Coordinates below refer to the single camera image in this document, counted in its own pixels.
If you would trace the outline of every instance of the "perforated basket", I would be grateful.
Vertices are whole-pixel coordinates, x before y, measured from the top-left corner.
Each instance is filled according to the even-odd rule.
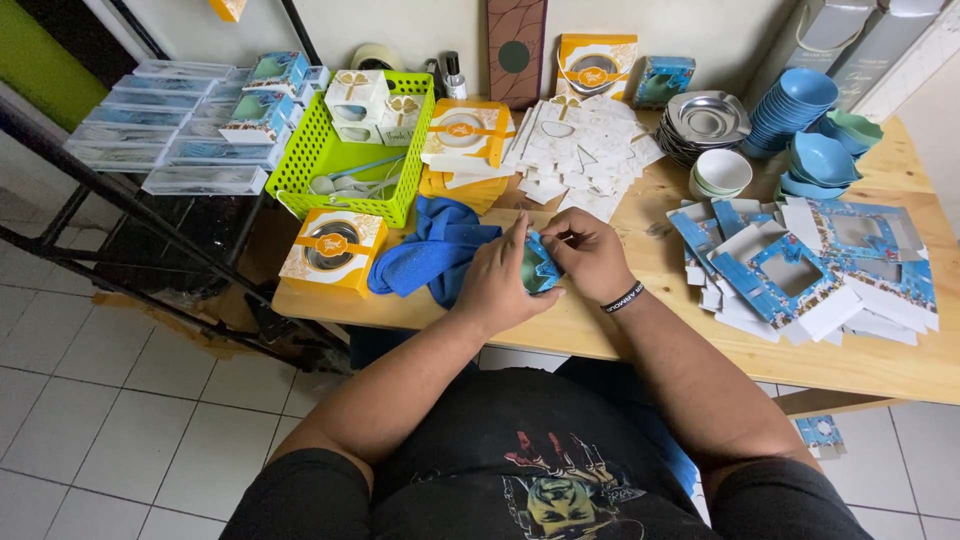
[[[304,219],[310,209],[351,209],[360,213],[383,216],[387,227],[402,228],[407,223],[410,205],[417,195],[420,172],[420,150],[426,140],[427,129],[436,101],[433,96],[433,76],[429,73],[400,73],[384,71],[387,81],[394,83],[393,95],[425,94],[423,110],[414,131],[413,142],[407,148],[407,158],[400,171],[400,181],[393,193],[385,200],[348,199],[337,197],[330,203],[326,195],[311,195],[307,191],[310,181],[322,174],[348,170],[403,152],[402,146],[383,146],[359,142],[343,142],[331,124],[330,111],[324,97],[318,93],[303,115],[300,127],[290,137],[283,160],[267,181],[267,192],[282,202],[288,209]],[[394,163],[381,165],[367,171],[350,175],[359,181],[382,181]]]

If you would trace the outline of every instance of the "black t-shirt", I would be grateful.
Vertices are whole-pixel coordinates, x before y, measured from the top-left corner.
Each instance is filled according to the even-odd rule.
[[[868,540],[826,478],[785,459],[720,486],[713,530],[649,443],[599,396],[542,371],[450,384],[374,469],[287,454],[247,489],[222,539]]]

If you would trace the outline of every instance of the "bracelet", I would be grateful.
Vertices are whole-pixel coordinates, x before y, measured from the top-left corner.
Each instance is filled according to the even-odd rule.
[[[634,288],[630,289],[630,292],[621,296],[616,302],[603,306],[603,310],[607,313],[613,313],[635,300],[641,292],[643,292],[643,283],[637,281],[636,284],[634,284]]]

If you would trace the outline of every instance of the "stack of white bowls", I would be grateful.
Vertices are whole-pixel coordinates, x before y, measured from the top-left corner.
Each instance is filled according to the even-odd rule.
[[[707,150],[690,170],[690,194],[699,201],[732,199],[750,184],[754,169],[736,152]]]

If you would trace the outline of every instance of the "white tile floor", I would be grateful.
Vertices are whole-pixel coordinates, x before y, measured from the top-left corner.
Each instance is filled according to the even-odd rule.
[[[218,360],[133,312],[94,307],[89,283],[41,262],[0,242],[0,539],[216,538],[269,453],[343,378]],[[479,356],[482,369],[563,361]],[[877,540],[960,538],[960,407],[835,420],[850,453],[823,467]],[[699,486],[694,502],[706,507]]]

